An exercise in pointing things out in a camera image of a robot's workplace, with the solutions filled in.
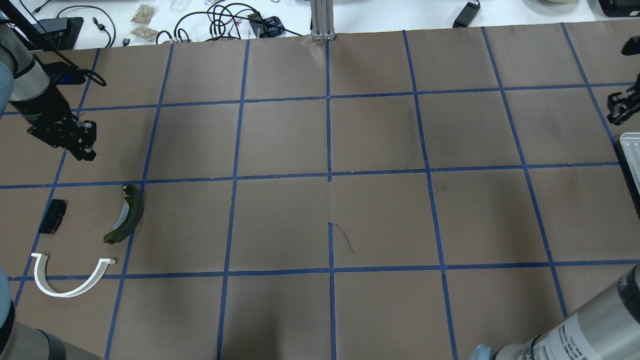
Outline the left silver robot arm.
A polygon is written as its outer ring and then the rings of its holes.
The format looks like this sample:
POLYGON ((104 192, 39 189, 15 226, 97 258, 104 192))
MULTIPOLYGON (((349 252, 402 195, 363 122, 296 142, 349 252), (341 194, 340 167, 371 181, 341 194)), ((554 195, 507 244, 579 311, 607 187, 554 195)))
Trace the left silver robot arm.
MULTIPOLYGON (((29 123, 35 137, 62 148, 78 160, 96 157, 97 126, 73 115, 57 82, 27 49, 9 25, 1 26, 1 107, 14 106, 29 123)), ((96 360, 89 353, 52 333, 18 321, 10 284, 1 273, 1 358, 3 360, 96 360)))

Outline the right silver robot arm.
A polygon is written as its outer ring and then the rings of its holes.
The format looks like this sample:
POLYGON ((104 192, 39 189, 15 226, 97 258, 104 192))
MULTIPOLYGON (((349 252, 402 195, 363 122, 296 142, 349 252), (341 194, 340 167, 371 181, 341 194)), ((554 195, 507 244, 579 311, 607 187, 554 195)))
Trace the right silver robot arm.
MULTIPOLYGON (((607 121, 618 125, 639 111, 639 77, 626 92, 608 96, 611 114, 607 121)), ((639 133, 626 132, 614 141, 619 151, 625 180, 631 180, 630 196, 638 207, 639 218, 639 133)), ((627 265, 624 272, 585 304, 569 313, 562 322, 530 341, 512 343, 499 349, 480 344, 468 360, 638 360, 639 359, 639 256, 628 259, 590 259, 555 261, 554 266, 586 268, 596 265, 627 265)))

